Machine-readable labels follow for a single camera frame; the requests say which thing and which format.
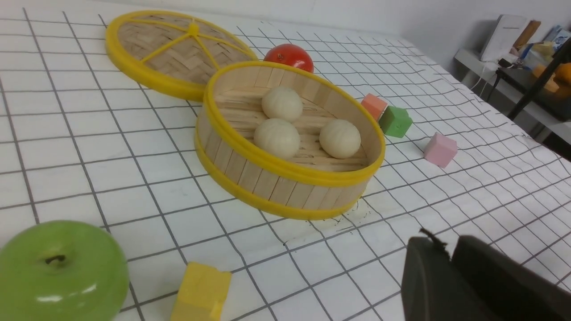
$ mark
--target yellow cube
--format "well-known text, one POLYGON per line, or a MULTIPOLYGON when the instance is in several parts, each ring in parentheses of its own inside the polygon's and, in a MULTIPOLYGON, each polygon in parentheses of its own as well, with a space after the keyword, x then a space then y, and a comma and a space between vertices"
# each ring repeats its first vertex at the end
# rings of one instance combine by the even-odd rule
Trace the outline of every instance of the yellow cube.
POLYGON ((230 272, 220 272, 196 262, 189 263, 176 296, 171 321, 220 320, 231 278, 230 272))

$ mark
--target yellow rim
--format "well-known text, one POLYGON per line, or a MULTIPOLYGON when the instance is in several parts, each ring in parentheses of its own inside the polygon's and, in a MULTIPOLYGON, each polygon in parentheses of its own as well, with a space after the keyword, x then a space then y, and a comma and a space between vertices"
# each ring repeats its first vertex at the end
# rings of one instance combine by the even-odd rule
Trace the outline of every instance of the yellow rim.
POLYGON ((348 205, 338 207, 333 210, 304 210, 302 208, 288 207, 282 204, 273 203, 241 188, 238 184, 227 178, 224 173, 216 168, 216 166, 214 166, 208 156, 204 153, 202 145, 200 145, 200 139, 198 138, 198 125, 196 126, 196 132, 194 134, 194 146, 202 166, 204 166, 204 169, 206 169, 208 174, 216 183, 218 183, 218 185, 222 186, 223 189, 242 202, 270 214, 302 220, 328 219, 347 212, 361 197, 361 195, 359 195, 359 197, 348 205))
POLYGON ((327 187, 343 187, 359 184, 360 182, 369 179, 381 166, 384 155, 385 155, 385 140, 383 132, 381 131, 379 125, 375 122, 372 116, 369 115, 368 111, 361 106, 359 102, 345 93, 343 90, 339 89, 337 86, 326 81, 325 79, 303 71, 299 68, 294 68, 286 65, 281 65, 272 62, 240 62, 229 65, 225 68, 220 69, 210 81, 208 81, 206 90, 204 91, 204 105, 203 108, 206 110, 206 115, 210 120, 210 125, 212 128, 220 135, 220 137, 230 145, 234 150, 236 150, 240 155, 244 156, 250 162, 258 165, 259 167, 271 171, 274 174, 282 176, 290 180, 295 180, 297 182, 309 184, 309 185, 319 185, 327 187), (329 172, 323 170, 316 170, 313 168, 303 167, 301 165, 288 162, 284 159, 278 158, 269 154, 268 152, 256 147, 254 144, 242 137, 238 132, 236 132, 230 123, 228 123, 220 111, 214 100, 213 87, 216 84, 218 78, 223 74, 242 67, 249 66, 266 66, 273 68, 281 68, 288 71, 293 71, 298 74, 302 74, 309 77, 315 81, 323 83, 333 90, 341 94, 345 99, 350 100, 353 105, 358 108, 363 114, 367 116, 371 125, 375 129, 377 135, 381 142, 381 153, 379 157, 369 166, 362 168, 360 170, 351 172, 329 172))
MULTIPOLYGON (((193 21, 199 21, 204 23, 210 27, 216 28, 219 31, 223 32, 225 35, 231 37, 234 41, 236 41, 240 46, 243 48, 240 52, 245 53, 247 56, 252 58, 253 60, 258 60, 256 54, 248 47, 247 44, 242 42, 240 39, 232 35, 231 33, 225 31, 221 27, 210 23, 208 21, 204 21, 190 15, 185 15, 181 13, 175 13, 170 11, 157 11, 157 10, 149 10, 149 11, 135 11, 132 13, 121 15, 115 18, 111 24, 109 24, 107 31, 106 31, 106 43, 105 47, 107 50, 107 55, 109 59, 113 62, 113 64, 131 79, 151 88, 161 93, 178 97, 181 99, 192 100, 192 101, 202 101, 204 97, 204 89, 206 88, 205 85, 200 85, 197 83, 187 82, 180 79, 173 78, 171 76, 164 75, 156 70, 153 70, 147 67, 143 62, 133 58, 121 45, 119 39, 117 38, 117 32, 119 28, 126 22, 140 22, 140 23, 152 23, 156 25, 167 25, 177 30, 181 30, 187 32, 185 35, 186 37, 201 37, 201 34, 195 36, 192 34, 194 30, 185 30, 179 26, 171 25, 170 23, 164 23, 161 21, 153 21, 153 20, 144 20, 144 19, 137 19, 137 17, 143 15, 151 15, 151 14, 164 14, 164 15, 171 15, 175 17, 181 17, 190 19, 193 21)), ((158 53, 162 50, 167 49, 169 46, 172 46, 173 43, 170 42, 165 46, 158 48, 155 52, 158 53)))

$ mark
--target orange cube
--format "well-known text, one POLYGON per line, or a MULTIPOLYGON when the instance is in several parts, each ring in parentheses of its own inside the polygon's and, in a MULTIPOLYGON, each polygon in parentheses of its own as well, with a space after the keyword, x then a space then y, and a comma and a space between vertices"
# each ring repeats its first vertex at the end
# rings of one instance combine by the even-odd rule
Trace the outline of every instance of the orange cube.
POLYGON ((361 101, 361 105, 365 107, 365 109, 371 114, 371 116, 373 116, 376 121, 379 120, 381 114, 385 108, 387 108, 386 102, 372 94, 367 94, 367 96, 365 96, 365 98, 363 98, 361 101))

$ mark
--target green cube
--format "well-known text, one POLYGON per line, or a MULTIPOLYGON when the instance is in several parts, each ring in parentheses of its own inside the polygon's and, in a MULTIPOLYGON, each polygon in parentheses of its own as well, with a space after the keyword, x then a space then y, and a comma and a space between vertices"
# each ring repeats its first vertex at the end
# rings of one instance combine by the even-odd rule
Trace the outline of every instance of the green cube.
POLYGON ((379 126, 385 135, 402 138, 412 125, 406 109, 388 106, 379 119, 379 126))

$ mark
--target green apple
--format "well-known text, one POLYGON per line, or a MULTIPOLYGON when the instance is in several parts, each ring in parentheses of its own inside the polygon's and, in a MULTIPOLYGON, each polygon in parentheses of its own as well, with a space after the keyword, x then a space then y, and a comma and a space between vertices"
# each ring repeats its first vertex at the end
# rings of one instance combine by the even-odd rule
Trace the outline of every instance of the green apple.
POLYGON ((128 287, 119 244, 87 223, 42 223, 0 250, 2 321, 108 321, 128 287))

